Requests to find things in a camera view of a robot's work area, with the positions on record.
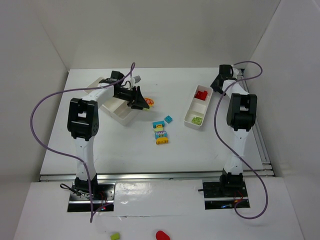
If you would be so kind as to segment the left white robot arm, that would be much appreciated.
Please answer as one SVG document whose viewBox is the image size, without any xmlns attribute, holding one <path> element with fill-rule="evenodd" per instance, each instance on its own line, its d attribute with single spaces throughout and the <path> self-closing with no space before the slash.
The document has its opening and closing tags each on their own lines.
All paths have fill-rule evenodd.
<svg viewBox="0 0 320 240">
<path fill-rule="evenodd" d="M 70 100 L 67 130 L 74 139 L 76 157 L 80 159 L 74 181 L 77 193 L 95 196 L 99 188 L 94 164 L 94 138 L 100 127 L 99 108 L 115 99 L 124 101 L 132 110 L 148 109 L 141 88 L 136 85 L 140 81 L 139 75 L 131 75 L 125 80 L 121 72 L 113 70 L 109 78 L 100 77 L 95 86 L 89 87 L 86 96 Z"/>
</svg>

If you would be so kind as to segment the light green lego brick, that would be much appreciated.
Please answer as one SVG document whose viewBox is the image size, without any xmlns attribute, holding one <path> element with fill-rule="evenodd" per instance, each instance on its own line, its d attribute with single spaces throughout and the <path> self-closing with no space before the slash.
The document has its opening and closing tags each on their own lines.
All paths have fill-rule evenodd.
<svg viewBox="0 0 320 240">
<path fill-rule="evenodd" d="M 203 121 L 203 119 L 202 119 L 201 117 L 196 117 L 196 118 L 195 118 L 195 123 L 196 123 L 197 125 L 201 125 L 201 124 L 202 124 L 202 121 Z"/>
</svg>

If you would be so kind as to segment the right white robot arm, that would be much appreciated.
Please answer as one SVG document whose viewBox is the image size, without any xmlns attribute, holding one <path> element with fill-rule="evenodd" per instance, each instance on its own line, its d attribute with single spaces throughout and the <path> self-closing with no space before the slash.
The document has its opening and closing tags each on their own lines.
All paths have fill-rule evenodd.
<svg viewBox="0 0 320 240">
<path fill-rule="evenodd" d="M 226 123 L 233 130 L 232 154 L 222 169 L 219 178 L 220 192 L 230 197 L 244 187 L 243 162 L 247 137 L 256 122 L 258 97 L 250 94 L 237 82 L 239 70 L 232 65 L 221 64 L 218 75 L 210 85 L 214 92 L 229 97 Z"/>
</svg>

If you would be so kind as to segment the orange sun round lego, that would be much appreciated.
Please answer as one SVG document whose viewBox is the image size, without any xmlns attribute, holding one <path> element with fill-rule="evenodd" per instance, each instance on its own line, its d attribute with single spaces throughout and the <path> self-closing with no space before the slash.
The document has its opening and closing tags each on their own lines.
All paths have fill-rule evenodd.
<svg viewBox="0 0 320 240">
<path fill-rule="evenodd" d="M 155 105 L 154 100 L 151 98 L 146 97 L 144 100 L 146 101 L 149 107 L 153 107 Z"/>
</svg>

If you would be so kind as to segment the teal square lego brick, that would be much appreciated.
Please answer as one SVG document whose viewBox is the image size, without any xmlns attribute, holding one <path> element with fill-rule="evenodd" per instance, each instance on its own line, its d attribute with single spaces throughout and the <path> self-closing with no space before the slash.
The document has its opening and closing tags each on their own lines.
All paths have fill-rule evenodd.
<svg viewBox="0 0 320 240">
<path fill-rule="evenodd" d="M 167 124 L 170 124 L 170 123 L 173 121 L 173 118 L 168 115 L 168 116 L 166 116 L 166 117 L 164 118 L 164 121 L 165 121 Z"/>
</svg>

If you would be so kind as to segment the teal flower lego brick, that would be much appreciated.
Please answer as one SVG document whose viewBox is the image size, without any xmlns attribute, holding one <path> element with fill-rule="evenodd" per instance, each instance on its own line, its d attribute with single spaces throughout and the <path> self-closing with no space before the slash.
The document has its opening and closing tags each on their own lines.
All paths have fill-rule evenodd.
<svg viewBox="0 0 320 240">
<path fill-rule="evenodd" d="M 165 130 L 162 130 L 162 131 L 156 131 L 154 133 L 154 136 L 155 136 L 155 139 L 157 140 L 158 138 L 167 138 L 168 134 Z"/>
</svg>

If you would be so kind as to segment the red lego brick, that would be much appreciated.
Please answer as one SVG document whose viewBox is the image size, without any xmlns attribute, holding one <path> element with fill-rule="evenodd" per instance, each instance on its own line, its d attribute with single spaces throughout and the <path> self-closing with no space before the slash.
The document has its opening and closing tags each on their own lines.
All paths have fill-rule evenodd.
<svg viewBox="0 0 320 240">
<path fill-rule="evenodd" d="M 203 95 L 203 92 L 202 92 L 202 91 L 197 91 L 197 93 L 195 94 L 194 97 L 195 97 L 196 99 L 202 100 L 202 99 L 203 99 L 202 95 Z"/>
<path fill-rule="evenodd" d="M 202 91 L 202 92 L 201 92 L 201 95 L 200 95 L 200 99 L 201 99 L 202 101 L 205 101 L 206 98 L 207 98 L 207 95 L 208 95 L 208 92 L 207 92 L 206 90 Z"/>
</svg>

